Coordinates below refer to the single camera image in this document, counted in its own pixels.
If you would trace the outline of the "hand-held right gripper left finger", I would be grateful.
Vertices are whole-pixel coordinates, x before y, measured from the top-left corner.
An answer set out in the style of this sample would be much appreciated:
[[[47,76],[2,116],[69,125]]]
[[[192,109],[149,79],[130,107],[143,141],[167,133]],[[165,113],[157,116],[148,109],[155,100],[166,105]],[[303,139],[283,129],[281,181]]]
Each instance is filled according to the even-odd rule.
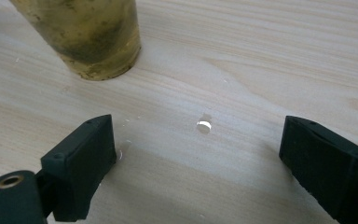
[[[86,218],[96,189],[116,159],[109,115],[85,121],[43,156],[42,179],[52,187],[54,218],[61,222]]]

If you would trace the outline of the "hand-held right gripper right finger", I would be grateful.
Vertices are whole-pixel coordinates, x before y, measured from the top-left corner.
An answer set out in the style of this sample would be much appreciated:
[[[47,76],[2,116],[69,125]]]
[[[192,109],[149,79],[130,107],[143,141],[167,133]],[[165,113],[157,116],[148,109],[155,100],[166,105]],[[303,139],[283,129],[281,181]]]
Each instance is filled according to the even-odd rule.
[[[315,121],[288,116],[279,156],[333,219],[358,224],[357,145]]]

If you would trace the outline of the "clear cup with tea dregs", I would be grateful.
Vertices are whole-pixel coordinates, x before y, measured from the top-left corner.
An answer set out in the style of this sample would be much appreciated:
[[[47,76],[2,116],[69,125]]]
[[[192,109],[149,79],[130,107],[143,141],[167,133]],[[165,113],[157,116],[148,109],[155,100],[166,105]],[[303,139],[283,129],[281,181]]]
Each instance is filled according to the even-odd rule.
[[[87,80],[129,71],[141,50],[136,0],[9,0],[56,51]]]

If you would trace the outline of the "small white speck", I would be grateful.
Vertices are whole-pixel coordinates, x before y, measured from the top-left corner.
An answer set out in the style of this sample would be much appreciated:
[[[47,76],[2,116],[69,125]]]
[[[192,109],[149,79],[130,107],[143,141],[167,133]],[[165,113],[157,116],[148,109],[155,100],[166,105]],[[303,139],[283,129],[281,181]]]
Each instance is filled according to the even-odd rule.
[[[200,133],[208,134],[212,129],[212,116],[203,114],[198,120],[196,128]]]

